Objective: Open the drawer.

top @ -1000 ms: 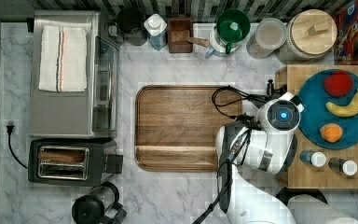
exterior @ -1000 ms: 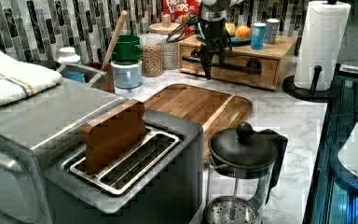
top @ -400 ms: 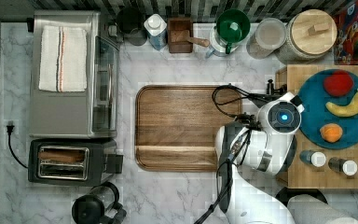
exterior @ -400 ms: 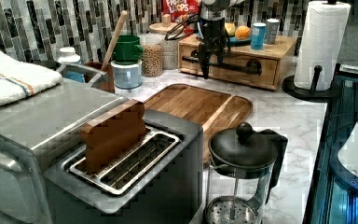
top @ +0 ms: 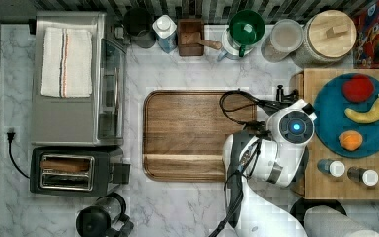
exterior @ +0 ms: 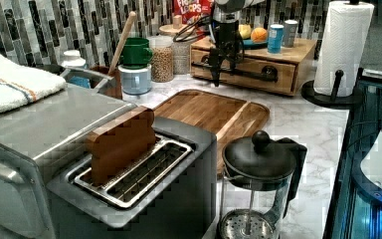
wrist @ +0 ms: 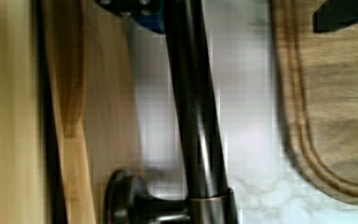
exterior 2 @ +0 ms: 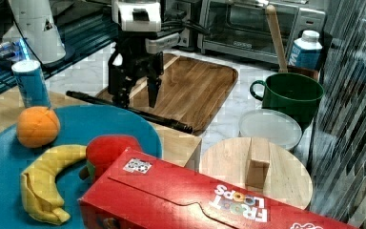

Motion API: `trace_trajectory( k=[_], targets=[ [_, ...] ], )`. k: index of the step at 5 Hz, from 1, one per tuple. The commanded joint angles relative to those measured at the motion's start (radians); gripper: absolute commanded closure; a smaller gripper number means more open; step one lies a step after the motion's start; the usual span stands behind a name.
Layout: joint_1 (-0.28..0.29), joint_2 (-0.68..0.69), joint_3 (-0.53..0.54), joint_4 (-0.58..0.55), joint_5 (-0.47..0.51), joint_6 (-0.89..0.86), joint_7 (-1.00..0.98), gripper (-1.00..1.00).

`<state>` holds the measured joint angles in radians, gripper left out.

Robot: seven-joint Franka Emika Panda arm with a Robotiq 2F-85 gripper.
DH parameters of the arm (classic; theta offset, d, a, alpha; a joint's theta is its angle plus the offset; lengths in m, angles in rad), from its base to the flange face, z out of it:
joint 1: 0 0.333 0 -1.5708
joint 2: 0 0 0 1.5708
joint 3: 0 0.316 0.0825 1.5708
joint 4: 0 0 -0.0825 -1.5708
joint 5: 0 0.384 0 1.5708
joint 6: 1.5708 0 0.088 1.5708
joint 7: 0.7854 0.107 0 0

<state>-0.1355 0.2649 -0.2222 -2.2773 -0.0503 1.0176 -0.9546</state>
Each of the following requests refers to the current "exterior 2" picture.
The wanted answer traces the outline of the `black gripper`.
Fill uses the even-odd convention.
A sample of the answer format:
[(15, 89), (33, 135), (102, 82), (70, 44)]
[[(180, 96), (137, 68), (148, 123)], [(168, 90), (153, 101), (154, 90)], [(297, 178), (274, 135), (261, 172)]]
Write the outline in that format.
[(152, 52), (147, 48), (152, 38), (155, 38), (153, 32), (121, 31), (118, 34), (108, 61), (108, 93), (112, 95), (115, 106), (129, 107), (132, 87), (142, 77), (148, 78), (149, 106), (155, 106), (164, 68), (163, 52)]

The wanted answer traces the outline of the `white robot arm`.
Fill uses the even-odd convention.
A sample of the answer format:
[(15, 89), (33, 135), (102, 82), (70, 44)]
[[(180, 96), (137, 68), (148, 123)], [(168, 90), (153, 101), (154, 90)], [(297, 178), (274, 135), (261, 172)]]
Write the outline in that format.
[(164, 72), (163, 51), (178, 44), (183, 28), (163, 20), (159, 0), (112, 0), (112, 20), (118, 26), (109, 67), (108, 92), (120, 108), (130, 104), (136, 82), (147, 79), (149, 106), (154, 107)]

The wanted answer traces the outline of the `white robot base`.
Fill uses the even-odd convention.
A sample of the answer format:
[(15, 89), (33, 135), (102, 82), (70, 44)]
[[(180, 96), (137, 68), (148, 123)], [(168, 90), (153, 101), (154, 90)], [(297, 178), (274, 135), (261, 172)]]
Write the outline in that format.
[(54, 24), (49, 0), (8, 0), (13, 25), (3, 35), (4, 41), (20, 38), (42, 63), (50, 64), (66, 56), (57, 27)]

